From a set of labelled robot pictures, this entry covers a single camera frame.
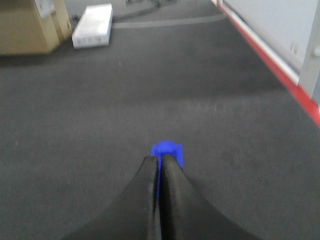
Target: cardboard box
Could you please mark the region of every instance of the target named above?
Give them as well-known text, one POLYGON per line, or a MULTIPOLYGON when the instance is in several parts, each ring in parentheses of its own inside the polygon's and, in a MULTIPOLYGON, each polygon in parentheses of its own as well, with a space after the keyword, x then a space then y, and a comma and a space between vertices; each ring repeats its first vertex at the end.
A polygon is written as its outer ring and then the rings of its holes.
POLYGON ((112 18, 111 4, 87 6, 72 34, 74 48, 108 45, 112 18))
POLYGON ((0 1, 0 55, 48 54, 71 34, 64 0, 0 1))

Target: label on box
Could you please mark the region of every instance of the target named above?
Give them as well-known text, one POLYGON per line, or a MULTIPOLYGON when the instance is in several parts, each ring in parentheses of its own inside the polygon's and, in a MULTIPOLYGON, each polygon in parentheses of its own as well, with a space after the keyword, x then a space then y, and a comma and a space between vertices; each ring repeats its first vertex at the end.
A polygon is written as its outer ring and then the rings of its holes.
POLYGON ((42 19, 46 18, 55 11, 53 0, 34 0, 42 19))

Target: gray carpet floor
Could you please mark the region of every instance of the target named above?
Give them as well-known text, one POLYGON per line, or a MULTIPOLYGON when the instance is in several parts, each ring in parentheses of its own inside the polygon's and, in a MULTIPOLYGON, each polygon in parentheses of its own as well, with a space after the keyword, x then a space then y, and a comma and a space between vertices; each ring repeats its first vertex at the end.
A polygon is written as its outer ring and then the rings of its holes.
MULTIPOLYGON (((218 14, 209 0, 180 0, 131 21, 218 14)), ((319 239, 320 131, 227 19, 1 57, 0 239, 81 227, 165 139, 183 144, 186 175, 241 227, 319 239)))

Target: red floor edge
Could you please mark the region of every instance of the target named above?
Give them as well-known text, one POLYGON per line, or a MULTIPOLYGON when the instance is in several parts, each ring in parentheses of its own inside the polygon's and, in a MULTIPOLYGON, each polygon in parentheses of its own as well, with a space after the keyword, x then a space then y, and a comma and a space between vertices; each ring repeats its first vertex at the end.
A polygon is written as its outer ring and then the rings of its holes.
POLYGON ((225 11, 221 3, 218 2, 218 7, 228 16, 230 21, 240 32, 246 42, 252 47, 252 49, 258 54, 258 56, 263 60, 271 72, 278 78, 278 80, 287 88, 295 100, 302 106, 302 108, 308 113, 308 115, 313 119, 315 124, 320 128, 320 107, 319 105, 311 99, 303 88, 296 85, 292 80, 282 71, 281 68, 264 52, 264 50, 257 45, 257 43, 247 34, 242 27, 234 21, 228 12, 225 11))

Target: white box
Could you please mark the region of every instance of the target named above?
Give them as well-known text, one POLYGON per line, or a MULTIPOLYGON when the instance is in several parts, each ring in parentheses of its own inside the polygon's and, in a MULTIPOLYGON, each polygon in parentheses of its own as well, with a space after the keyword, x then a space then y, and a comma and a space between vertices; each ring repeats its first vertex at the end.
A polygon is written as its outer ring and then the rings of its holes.
POLYGON ((112 18, 111 4, 87 6, 72 34, 74 48, 109 45, 112 18))

